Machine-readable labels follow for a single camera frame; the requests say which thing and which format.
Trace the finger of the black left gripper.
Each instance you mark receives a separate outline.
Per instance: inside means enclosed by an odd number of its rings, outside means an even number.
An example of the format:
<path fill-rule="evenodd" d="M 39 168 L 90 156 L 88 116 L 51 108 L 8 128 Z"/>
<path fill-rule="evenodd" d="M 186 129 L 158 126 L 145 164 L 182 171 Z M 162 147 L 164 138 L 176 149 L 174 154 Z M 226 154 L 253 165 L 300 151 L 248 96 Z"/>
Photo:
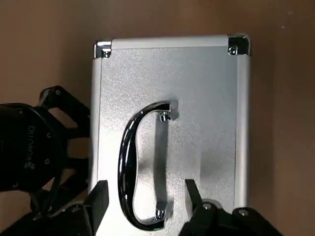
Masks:
<path fill-rule="evenodd" d="M 66 129 L 67 138 L 88 138 L 90 136 L 90 109 L 63 87 L 53 86 L 42 90 L 39 96 L 39 106 L 47 110 L 57 108 L 76 123 L 76 127 Z"/>
<path fill-rule="evenodd" d="M 73 173 L 57 187 L 52 204 L 68 204 L 88 187 L 89 160 L 87 158 L 69 158 L 65 169 L 72 170 Z"/>

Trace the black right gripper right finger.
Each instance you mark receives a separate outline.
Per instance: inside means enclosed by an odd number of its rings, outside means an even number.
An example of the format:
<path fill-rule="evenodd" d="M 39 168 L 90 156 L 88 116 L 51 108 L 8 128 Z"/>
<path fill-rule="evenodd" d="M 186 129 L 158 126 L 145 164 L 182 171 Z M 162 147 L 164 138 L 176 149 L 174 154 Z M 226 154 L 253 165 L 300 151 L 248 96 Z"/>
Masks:
<path fill-rule="evenodd" d="M 203 200 L 193 179 L 185 180 L 192 216 L 185 222 L 181 236 L 280 236 L 281 233 L 258 211 L 235 208 L 232 213 Z"/>

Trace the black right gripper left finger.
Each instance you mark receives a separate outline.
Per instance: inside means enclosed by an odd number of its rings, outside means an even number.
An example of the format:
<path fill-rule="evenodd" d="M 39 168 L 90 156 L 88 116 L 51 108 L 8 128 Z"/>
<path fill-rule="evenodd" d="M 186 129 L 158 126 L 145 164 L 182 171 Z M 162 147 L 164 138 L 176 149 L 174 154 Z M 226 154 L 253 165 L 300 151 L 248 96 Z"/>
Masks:
<path fill-rule="evenodd" d="M 109 206 L 108 182 L 100 180 L 81 204 L 55 216 L 28 213 L 1 232 L 2 236 L 94 236 Z"/>

